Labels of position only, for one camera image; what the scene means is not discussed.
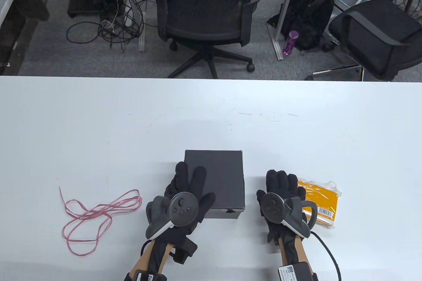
yellow package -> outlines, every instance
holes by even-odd
[[[337,201],[339,196],[342,195],[337,190],[334,182],[317,183],[299,179],[299,186],[303,186],[306,190],[306,200],[315,202],[318,206],[318,217],[316,222],[328,227],[333,227],[334,220],[336,219]],[[309,219],[311,216],[311,208],[304,208],[303,212]]]

black office chair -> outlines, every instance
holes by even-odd
[[[355,5],[336,16],[328,30],[357,64],[315,71],[305,80],[355,69],[360,71],[360,81],[365,71],[379,80],[391,81],[400,70],[422,62],[422,25],[390,0]]]
[[[191,59],[169,75],[174,78],[204,59],[217,79],[214,57],[247,62],[248,72],[255,66],[252,58],[215,48],[217,45],[240,43],[245,46],[251,36],[252,13],[259,0],[155,0],[157,2],[158,35],[170,49],[177,43],[198,51]]]

desk leg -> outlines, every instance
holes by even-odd
[[[27,19],[47,21],[50,14],[42,0],[14,0],[18,11]]]
[[[271,41],[273,42],[274,51],[276,52],[277,59],[279,61],[283,60],[283,52],[279,44],[280,31],[282,30],[282,25],[286,17],[289,1],[290,0],[285,0],[283,3],[282,11],[280,12],[280,16],[279,16],[279,21],[277,22],[276,32],[273,33],[273,29],[268,25],[268,31],[270,32],[270,37],[271,37]]]

gray carpet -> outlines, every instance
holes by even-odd
[[[87,76],[87,77],[136,77],[165,78],[169,73],[188,60],[194,51],[179,45],[177,52],[169,49],[157,35],[153,27],[146,27],[146,49],[137,51],[137,40],[124,46],[112,48],[102,39],[93,43],[78,45],[66,40],[66,30],[72,24],[84,20],[98,22],[94,17],[77,16],[70,19],[67,15],[69,0],[48,0],[50,19],[39,23],[30,47],[21,66],[21,76]],[[351,64],[349,58],[336,49],[325,53],[320,49],[312,52],[293,54],[278,61],[268,34],[266,20],[277,13],[280,0],[262,0],[253,16],[250,43],[222,46],[222,49],[252,57],[255,72],[248,73],[242,62],[216,59],[220,79],[270,79],[303,80],[314,70],[335,68]],[[146,22],[156,25],[155,4],[148,2]],[[96,34],[94,25],[78,25],[70,37],[76,41],[91,39]],[[205,61],[184,72],[180,78],[211,78]],[[355,80],[357,73],[337,73],[321,80]],[[395,81],[422,82],[422,67],[416,66],[403,70]]]

wooden handle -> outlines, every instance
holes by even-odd
[[[131,279],[133,279],[133,277],[135,276],[136,270],[148,271],[149,258],[151,257],[151,251],[152,251],[152,247],[154,246],[154,243],[155,243],[155,240],[153,240],[150,243],[148,249],[144,251],[142,256],[137,261],[136,265],[133,267],[132,271],[129,273],[129,276],[131,277]],[[166,264],[166,260],[172,249],[173,249],[173,245],[168,244],[166,246],[166,252],[164,253],[163,260],[161,261],[160,269],[158,270],[159,274],[161,274],[161,272],[163,271],[164,265]]]

